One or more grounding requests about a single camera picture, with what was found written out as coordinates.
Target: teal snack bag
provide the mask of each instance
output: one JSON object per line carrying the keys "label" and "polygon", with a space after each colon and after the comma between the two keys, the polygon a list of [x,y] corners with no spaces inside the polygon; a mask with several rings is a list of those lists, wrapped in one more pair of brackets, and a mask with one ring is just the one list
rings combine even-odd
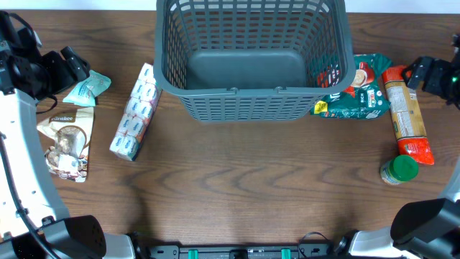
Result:
{"label": "teal snack bag", "polygon": [[80,83],[64,98],[65,103],[79,106],[95,106],[96,97],[102,94],[111,84],[110,78],[95,71],[89,71],[89,77]]}
{"label": "teal snack bag", "polygon": [[338,94],[324,96],[310,114],[323,118],[375,119],[390,108],[383,96],[378,78],[392,61],[382,54],[355,55],[356,75],[353,83]]}

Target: white wall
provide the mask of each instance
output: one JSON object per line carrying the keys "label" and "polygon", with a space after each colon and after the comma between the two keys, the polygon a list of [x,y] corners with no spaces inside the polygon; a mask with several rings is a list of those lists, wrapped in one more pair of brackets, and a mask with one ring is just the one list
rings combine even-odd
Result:
{"label": "white wall", "polygon": [[[348,12],[460,14],[460,0],[345,0]],[[156,0],[0,0],[0,9],[156,10]]]}

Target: orange package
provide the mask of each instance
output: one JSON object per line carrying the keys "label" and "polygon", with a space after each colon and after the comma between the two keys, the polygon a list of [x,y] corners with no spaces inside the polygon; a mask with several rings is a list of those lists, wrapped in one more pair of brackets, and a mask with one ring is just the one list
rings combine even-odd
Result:
{"label": "orange package", "polygon": [[418,163],[434,165],[417,94],[405,85],[401,76],[404,68],[399,65],[383,73],[397,146],[401,155],[409,155]]}

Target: green-capped bottle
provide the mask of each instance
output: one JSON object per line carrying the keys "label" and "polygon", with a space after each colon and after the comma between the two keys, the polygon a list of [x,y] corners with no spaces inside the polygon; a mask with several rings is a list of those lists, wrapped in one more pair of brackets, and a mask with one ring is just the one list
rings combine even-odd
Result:
{"label": "green-capped bottle", "polygon": [[407,183],[418,175],[418,164],[409,155],[399,155],[382,165],[380,175],[390,185]]}

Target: wooden table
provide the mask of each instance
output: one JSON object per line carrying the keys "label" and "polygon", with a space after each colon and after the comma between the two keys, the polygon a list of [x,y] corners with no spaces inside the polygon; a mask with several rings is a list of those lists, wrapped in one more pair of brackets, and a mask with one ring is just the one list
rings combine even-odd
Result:
{"label": "wooden table", "polygon": [[[98,98],[88,180],[55,178],[70,213],[94,215],[107,232],[136,230],[185,245],[296,242],[310,231],[337,239],[390,225],[404,204],[436,198],[460,153],[460,112],[429,94],[419,100],[436,165],[391,187],[378,173],[397,155],[389,113],[372,121],[202,124],[164,93],[137,161],[127,162],[109,145],[142,64],[155,58],[156,13],[19,14],[39,33],[43,52],[71,45],[112,80]],[[419,55],[450,59],[459,18],[350,14],[354,52],[381,52],[395,64]],[[60,103],[53,113],[69,107]],[[42,144],[53,141],[42,136]]]}

